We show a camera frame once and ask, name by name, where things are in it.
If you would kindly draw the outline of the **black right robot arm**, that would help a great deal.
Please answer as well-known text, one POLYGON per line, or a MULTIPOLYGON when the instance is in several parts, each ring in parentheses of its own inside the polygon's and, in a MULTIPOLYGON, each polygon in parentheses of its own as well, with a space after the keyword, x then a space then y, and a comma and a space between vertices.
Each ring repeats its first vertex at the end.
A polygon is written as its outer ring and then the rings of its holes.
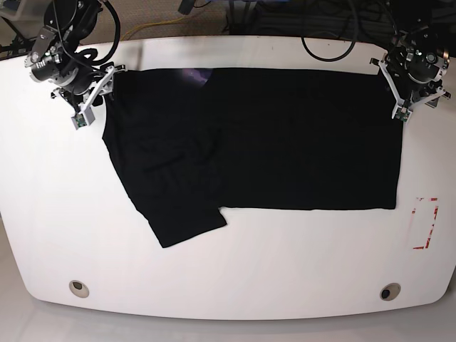
POLYGON ((82 113, 83 101, 92 98, 96 86, 117 68, 110 62, 120 43, 120 19, 109 1, 52 1, 44 14, 43 27, 25 60, 31 78, 36 82, 50 81, 57 85, 57 94, 74 109, 82 113), (80 42, 95 28, 98 14, 107 9, 115 24, 113 45, 99 58, 98 50, 78 50, 80 42))

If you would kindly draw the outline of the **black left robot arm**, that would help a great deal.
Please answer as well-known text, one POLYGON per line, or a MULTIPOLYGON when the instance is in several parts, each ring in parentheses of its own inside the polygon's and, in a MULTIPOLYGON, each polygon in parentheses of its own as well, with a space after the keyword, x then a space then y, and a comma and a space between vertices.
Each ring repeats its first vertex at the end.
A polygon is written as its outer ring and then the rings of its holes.
POLYGON ((442 84, 450 67, 450 53, 439 45, 428 25, 412 31, 395 30, 382 59, 370 63, 379 67, 395 98, 392 118, 406 123, 420 105, 436 108, 440 98, 451 99, 442 84))

